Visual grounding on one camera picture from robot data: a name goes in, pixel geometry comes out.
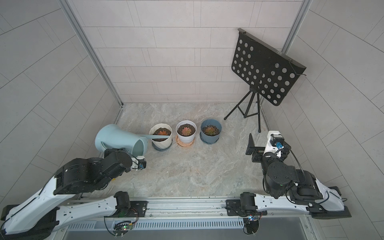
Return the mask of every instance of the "black perforated panel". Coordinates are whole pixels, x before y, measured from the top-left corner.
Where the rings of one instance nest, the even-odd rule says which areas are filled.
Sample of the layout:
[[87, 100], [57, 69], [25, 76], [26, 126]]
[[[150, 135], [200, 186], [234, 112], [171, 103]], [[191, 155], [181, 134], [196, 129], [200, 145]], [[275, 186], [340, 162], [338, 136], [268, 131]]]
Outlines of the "black perforated panel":
[[260, 39], [239, 32], [232, 70], [273, 105], [280, 105], [305, 69]]

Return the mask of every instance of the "blue flower pot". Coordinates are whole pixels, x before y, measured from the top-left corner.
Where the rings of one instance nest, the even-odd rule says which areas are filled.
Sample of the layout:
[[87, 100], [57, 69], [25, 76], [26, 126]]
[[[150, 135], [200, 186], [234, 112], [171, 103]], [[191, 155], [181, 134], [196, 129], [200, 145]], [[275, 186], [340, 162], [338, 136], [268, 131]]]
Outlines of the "blue flower pot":
[[[208, 136], [208, 135], [206, 135], [206, 134], [203, 132], [203, 128], [204, 128], [205, 126], [208, 126], [208, 125], [213, 125], [213, 126], [217, 127], [217, 128], [219, 129], [220, 133], [219, 133], [218, 135], [216, 135], [216, 136]], [[214, 119], [207, 119], [207, 120], [205, 120], [205, 121], [201, 124], [201, 126], [200, 126], [200, 130], [201, 130], [201, 134], [200, 134], [200, 136], [201, 136], [201, 140], [202, 140], [203, 142], [205, 142], [205, 143], [208, 143], [208, 144], [213, 144], [213, 143], [217, 142], [217, 140], [218, 140], [218, 138], [220, 137], [220, 134], [221, 134], [221, 129], [222, 129], [221, 124], [220, 124], [217, 120], [214, 120]]]

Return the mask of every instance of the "tile wall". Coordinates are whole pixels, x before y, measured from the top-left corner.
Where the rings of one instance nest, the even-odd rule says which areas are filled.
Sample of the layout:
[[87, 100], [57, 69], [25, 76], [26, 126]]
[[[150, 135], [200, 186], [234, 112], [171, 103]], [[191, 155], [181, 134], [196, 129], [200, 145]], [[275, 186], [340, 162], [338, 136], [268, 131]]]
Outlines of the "tile wall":
[[97, 156], [118, 110], [56, 0], [0, 1], [0, 209]]
[[306, 77], [262, 106], [302, 167], [348, 198], [352, 218], [317, 222], [328, 240], [384, 239], [383, 17], [380, 0], [313, 0], [288, 52]]
[[241, 27], [281, 49], [300, 1], [69, 0], [126, 103], [238, 102]]

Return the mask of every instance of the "metal corner post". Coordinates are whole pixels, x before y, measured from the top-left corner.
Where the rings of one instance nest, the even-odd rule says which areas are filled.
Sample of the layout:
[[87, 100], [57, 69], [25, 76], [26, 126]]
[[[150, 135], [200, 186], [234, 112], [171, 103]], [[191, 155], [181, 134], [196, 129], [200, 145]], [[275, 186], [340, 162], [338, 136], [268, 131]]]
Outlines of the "metal corner post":
[[77, 34], [78, 38], [80, 39], [81, 44], [84, 46], [85, 50], [87, 51], [89, 57], [91, 58], [93, 64], [95, 65], [97, 71], [100, 73], [100, 76], [104, 79], [106, 82], [108, 88], [115, 96], [116, 100], [118, 101], [120, 107], [122, 107], [122, 101], [118, 93], [116, 92], [116, 89], [114, 88], [111, 80], [109, 79], [107, 73], [105, 72], [99, 58], [97, 57], [93, 47], [89, 43], [89, 40], [87, 36], [85, 35], [82, 27], [80, 26], [79, 22], [77, 21], [71, 7], [69, 6], [67, 0], [57, 0], [61, 9], [63, 10], [65, 16], [67, 17], [68, 21], [70, 22], [73, 30]]
[[312, 0], [303, 0], [303, 2], [301, 3], [300, 9], [297, 12], [295, 20], [293, 21], [288, 37], [284, 42], [283, 48], [281, 49], [282, 53], [284, 54], [288, 53], [289, 48], [292, 45], [293, 39], [295, 38], [295, 36], [297, 35], [297, 32], [299, 31], [300, 25], [303, 22], [305, 16], [307, 15], [311, 2]]

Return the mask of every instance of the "succulent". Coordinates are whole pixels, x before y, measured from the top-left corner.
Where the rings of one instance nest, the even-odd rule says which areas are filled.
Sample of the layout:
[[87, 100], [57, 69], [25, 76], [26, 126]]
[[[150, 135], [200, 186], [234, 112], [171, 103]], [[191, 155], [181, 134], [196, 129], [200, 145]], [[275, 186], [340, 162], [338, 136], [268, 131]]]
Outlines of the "succulent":
[[168, 134], [167, 134], [166, 131], [160, 131], [160, 132], [158, 133], [158, 135], [166, 135], [166, 136], [167, 136]]
[[187, 137], [191, 134], [191, 132], [192, 132], [192, 129], [185, 127], [181, 130], [181, 135]]
[[215, 136], [216, 133], [215, 133], [215, 128], [214, 127], [207, 127], [205, 130], [204, 130], [204, 133], [208, 136]]

